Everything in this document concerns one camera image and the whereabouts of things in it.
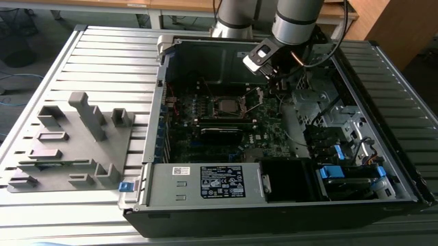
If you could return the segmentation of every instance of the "blue cable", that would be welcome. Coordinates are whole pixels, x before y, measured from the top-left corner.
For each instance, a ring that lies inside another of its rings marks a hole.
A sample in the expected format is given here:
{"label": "blue cable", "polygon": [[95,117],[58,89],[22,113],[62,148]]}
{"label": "blue cable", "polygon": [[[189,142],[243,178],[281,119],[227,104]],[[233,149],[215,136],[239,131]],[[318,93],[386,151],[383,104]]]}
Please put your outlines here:
{"label": "blue cable", "polygon": [[24,105],[26,105],[26,104],[5,104],[4,102],[0,102],[0,105],[2,105],[2,106],[20,107],[20,106],[24,106]]}
{"label": "blue cable", "polygon": [[[6,74],[6,76],[1,77],[0,80],[2,80],[5,78],[9,78],[9,77],[13,77],[13,76],[33,76],[33,77],[38,77],[41,80],[44,79],[44,77],[41,75],[30,74],[30,73],[9,74],[9,73],[5,73],[2,71],[0,71],[0,73]],[[0,102],[0,105],[20,107],[20,106],[24,106],[25,104],[5,104],[4,102]]]}

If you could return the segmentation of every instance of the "wooden desk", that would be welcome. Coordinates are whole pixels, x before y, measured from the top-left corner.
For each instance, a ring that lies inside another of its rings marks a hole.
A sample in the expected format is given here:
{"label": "wooden desk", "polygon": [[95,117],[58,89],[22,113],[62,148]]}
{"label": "wooden desk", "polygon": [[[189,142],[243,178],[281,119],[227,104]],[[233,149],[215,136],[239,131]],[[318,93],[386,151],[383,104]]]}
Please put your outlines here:
{"label": "wooden desk", "polygon": [[[0,0],[0,7],[148,14],[152,29],[161,29],[163,15],[212,17],[213,10],[212,0]],[[350,13],[347,26],[355,19],[358,14]],[[336,25],[332,38],[339,38],[343,27],[342,6],[324,4],[316,23]]]}
{"label": "wooden desk", "polygon": [[0,7],[147,14],[151,0],[0,0]]}
{"label": "wooden desk", "polygon": [[360,18],[346,39],[374,40],[402,70],[438,32],[436,0],[350,0]]}
{"label": "wooden desk", "polygon": [[[161,29],[161,16],[196,16],[212,17],[212,0],[151,0],[148,6],[152,29]],[[348,13],[347,27],[358,19],[356,13]],[[338,4],[324,4],[322,6],[318,24],[336,25],[332,38],[338,39],[343,27],[343,7]]]}

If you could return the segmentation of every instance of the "gray plastic part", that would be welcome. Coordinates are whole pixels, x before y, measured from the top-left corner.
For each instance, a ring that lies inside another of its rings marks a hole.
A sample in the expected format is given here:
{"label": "gray plastic part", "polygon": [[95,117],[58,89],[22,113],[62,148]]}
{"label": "gray plastic part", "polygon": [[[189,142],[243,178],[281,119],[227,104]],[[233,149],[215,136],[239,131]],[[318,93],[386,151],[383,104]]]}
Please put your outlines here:
{"label": "gray plastic part", "polygon": [[[65,117],[58,119],[58,124],[69,135],[68,141],[40,141],[33,138],[32,147],[29,147],[33,150],[58,149],[62,152],[62,156],[58,159],[18,160],[17,166],[21,164],[30,168],[26,169],[24,167],[25,171],[17,168],[14,177],[30,175],[37,179],[38,183],[34,187],[14,188],[8,186],[9,192],[112,190],[117,188],[117,182],[113,184],[103,184],[100,182],[95,177],[95,170],[97,163],[105,170],[109,169],[109,164],[112,163],[112,169],[116,169],[117,173],[123,173],[132,127],[116,128],[111,120],[111,112],[101,112],[107,122],[101,126],[107,138],[103,141],[96,141],[81,122],[78,113],[66,111],[64,114]],[[127,114],[133,122],[133,113],[128,112]],[[49,132],[49,130],[41,126],[38,133],[42,132]],[[95,184],[82,187],[72,186],[68,182],[68,175],[76,173],[88,173]]]}
{"label": "gray plastic part", "polygon": [[57,119],[64,117],[64,113],[57,106],[42,106],[37,118],[42,125],[48,128],[58,128]]}
{"label": "gray plastic part", "polygon": [[100,110],[95,109],[97,106],[91,107],[88,105],[88,95],[85,92],[72,92],[69,99],[68,99],[69,106],[74,107],[77,113],[80,115],[80,119],[88,128],[92,136],[95,137],[96,141],[104,140],[104,130],[100,127],[101,119],[99,116],[95,115],[95,112],[100,112]]}
{"label": "gray plastic part", "polygon": [[88,162],[74,162],[72,165],[77,170],[95,170],[97,163],[93,159],[91,159]]}
{"label": "gray plastic part", "polygon": [[68,175],[68,177],[68,182],[76,187],[89,187],[95,184],[95,180],[92,179],[88,173],[72,173]]}
{"label": "gray plastic part", "polygon": [[156,49],[159,56],[165,55],[165,50],[173,46],[173,36],[172,35],[161,35],[157,38]]}
{"label": "gray plastic part", "polygon": [[105,122],[104,122],[104,117],[103,117],[103,114],[100,112],[100,109],[99,109],[97,106],[92,106],[92,107],[93,107],[93,115],[96,116],[100,125],[103,125]]}
{"label": "gray plastic part", "polygon": [[40,132],[36,137],[41,142],[44,141],[66,141],[66,132]]}
{"label": "gray plastic part", "polygon": [[16,167],[20,168],[24,172],[40,171],[36,163],[18,164]]}
{"label": "gray plastic part", "polygon": [[109,164],[108,171],[97,164],[95,177],[99,179],[103,185],[113,185],[120,181],[120,173],[115,169],[113,164]]}
{"label": "gray plastic part", "polygon": [[30,150],[28,158],[30,159],[58,159],[62,156],[62,152],[58,149],[36,149]]}
{"label": "gray plastic part", "polygon": [[115,124],[115,127],[131,127],[132,125],[132,121],[124,109],[112,110],[111,120]]}
{"label": "gray plastic part", "polygon": [[37,185],[37,180],[29,175],[21,175],[20,177],[12,177],[8,184],[13,188],[33,188]]}

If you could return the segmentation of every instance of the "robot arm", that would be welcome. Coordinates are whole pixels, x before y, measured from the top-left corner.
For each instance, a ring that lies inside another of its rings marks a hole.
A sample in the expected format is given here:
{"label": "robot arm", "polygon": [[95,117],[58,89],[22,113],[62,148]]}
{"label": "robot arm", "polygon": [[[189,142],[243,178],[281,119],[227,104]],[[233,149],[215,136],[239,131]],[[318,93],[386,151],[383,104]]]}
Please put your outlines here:
{"label": "robot arm", "polygon": [[252,19],[260,0],[221,0],[212,37],[252,38]]}
{"label": "robot arm", "polygon": [[255,74],[261,73],[269,80],[279,72],[287,73],[296,65],[289,53],[303,54],[305,46],[315,42],[311,38],[322,5],[323,0],[279,0],[272,37],[267,38],[243,59]]}

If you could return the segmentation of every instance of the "motherboard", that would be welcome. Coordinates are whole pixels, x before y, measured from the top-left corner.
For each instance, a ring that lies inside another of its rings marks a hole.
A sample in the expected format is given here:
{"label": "motherboard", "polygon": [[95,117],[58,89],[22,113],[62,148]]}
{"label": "motherboard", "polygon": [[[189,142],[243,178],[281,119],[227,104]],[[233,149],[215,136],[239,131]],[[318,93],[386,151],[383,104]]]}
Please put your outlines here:
{"label": "motherboard", "polygon": [[291,152],[277,95],[257,84],[168,84],[171,163],[256,162]]}

